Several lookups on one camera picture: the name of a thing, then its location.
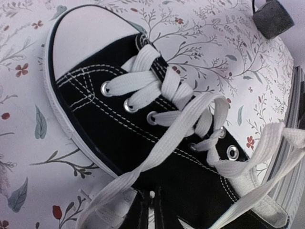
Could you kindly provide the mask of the black white canvas sneaker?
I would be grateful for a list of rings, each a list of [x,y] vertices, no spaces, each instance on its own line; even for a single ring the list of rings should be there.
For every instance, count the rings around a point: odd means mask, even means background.
[[[47,38],[47,95],[64,132],[114,180],[78,215],[78,229],[119,229],[138,191],[156,187],[192,229],[286,229],[269,197],[305,155],[305,132],[270,123],[251,157],[224,127],[222,95],[194,95],[146,35],[121,16],[83,5],[63,13]],[[268,180],[280,141],[296,145]]]

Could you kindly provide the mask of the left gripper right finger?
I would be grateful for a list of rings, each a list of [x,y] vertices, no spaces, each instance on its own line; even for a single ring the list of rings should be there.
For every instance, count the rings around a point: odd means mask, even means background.
[[[177,215],[163,198],[161,187],[156,187],[153,198],[154,222],[156,229],[184,229]]]

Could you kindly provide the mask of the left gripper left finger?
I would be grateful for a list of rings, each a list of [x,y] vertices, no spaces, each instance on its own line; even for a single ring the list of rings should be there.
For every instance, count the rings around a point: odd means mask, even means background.
[[[138,191],[119,229],[147,229],[149,214],[149,191]]]

